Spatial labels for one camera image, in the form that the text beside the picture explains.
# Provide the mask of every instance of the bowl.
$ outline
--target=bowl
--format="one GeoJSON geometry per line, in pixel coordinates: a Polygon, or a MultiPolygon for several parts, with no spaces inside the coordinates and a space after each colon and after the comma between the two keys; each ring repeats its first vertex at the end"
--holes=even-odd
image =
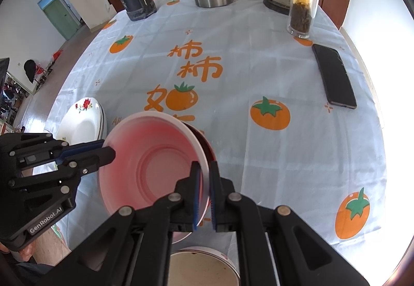
{"type": "MultiPolygon", "coordinates": [[[[191,130],[171,115],[147,111],[121,121],[107,136],[103,147],[116,152],[114,161],[99,169],[99,187],[112,215],[130,205],[142,209],[174,191],[181,178],[190,175],[192,161],[200,163],[197,224],[209,202],[209,166],[203,148],[191,130]]],[[[188,232],[175,232],[173,242],[188,232]]]]}
{"type": "Polygon", "coordinates": [[[168,286],[239,286],[233,262],[209,247],[186,247],[170,256],[168,286]]]}

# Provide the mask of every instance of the person's hand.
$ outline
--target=person's hand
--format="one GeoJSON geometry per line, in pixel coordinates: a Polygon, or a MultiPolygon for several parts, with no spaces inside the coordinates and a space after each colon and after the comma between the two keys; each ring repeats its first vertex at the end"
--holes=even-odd
{"type": "MultiPolygon", "coordinates": [[[[24,249],[19,251],[21,259],[25,262],[28,262],[30,257],[33,256],[35,250],[36,250],[36,240],[34,242],[31,242],[24,249]]],[[[0,243],[0,251],[4,253],[10,252],[10,250],[7,247],[5,247],[2,243],[0,243]]]]}

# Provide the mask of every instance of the kettle base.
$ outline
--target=kettle base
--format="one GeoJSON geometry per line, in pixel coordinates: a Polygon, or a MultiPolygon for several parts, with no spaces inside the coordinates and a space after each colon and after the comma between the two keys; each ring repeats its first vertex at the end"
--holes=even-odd
{"type": "Polygon", "coordinates": [[[263,0],[263,4],[268,7],[270,10],[280,12],[284,15],[289,15],[289,8],[284,8],[282,6],[276,5],[271,0],[263,0]]]}

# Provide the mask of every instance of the red flower pattern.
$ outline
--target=red flower pattern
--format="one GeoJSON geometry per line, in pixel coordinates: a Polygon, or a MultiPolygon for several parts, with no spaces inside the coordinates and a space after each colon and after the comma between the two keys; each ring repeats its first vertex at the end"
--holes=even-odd
{"type": "Polygon", "coordinates": [[[91,101],[89,99],[86,99],[85,102],[83,103],[83,108],[88,109],[88,106],[89,106],[90,103],[91,103],[91,101]]]}

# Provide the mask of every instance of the doorway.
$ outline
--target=doorway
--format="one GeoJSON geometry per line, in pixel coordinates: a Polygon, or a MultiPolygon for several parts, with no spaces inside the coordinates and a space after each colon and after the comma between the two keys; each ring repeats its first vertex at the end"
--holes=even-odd
{"type": "Polygon", "coordinates": [[[80,28],[60,0],[41,0],[40,9],[61,35],[69,40],[80,28]]]}

